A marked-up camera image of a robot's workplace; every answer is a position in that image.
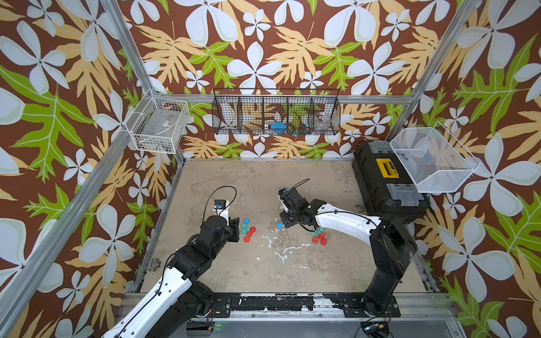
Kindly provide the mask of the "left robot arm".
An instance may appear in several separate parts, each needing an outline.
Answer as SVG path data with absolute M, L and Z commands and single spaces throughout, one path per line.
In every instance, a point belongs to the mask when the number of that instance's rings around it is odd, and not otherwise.
M 198 279 L 228 242 L 240 240 L 239 218 L 211 215 L 164 266 L 159 281 L 104 337 L 170 337 L 206 314 L 214 293 Z

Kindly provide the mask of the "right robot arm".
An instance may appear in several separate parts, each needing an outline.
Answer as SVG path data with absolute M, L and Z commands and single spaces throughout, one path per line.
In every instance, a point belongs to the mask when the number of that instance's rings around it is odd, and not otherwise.
M 321 228 L 336 230 L 371 247 L 376 271 L 363 293 L 361 310 L 370 317 L 383 315 L 418 249 L 408 229 L 378 216 L 337 208 L 323 200 L 309 202 L 296 188 L 279 190 L 278 199 L 284 208 L 280 218 L 285 228 L 301 225 L 310 232 Z

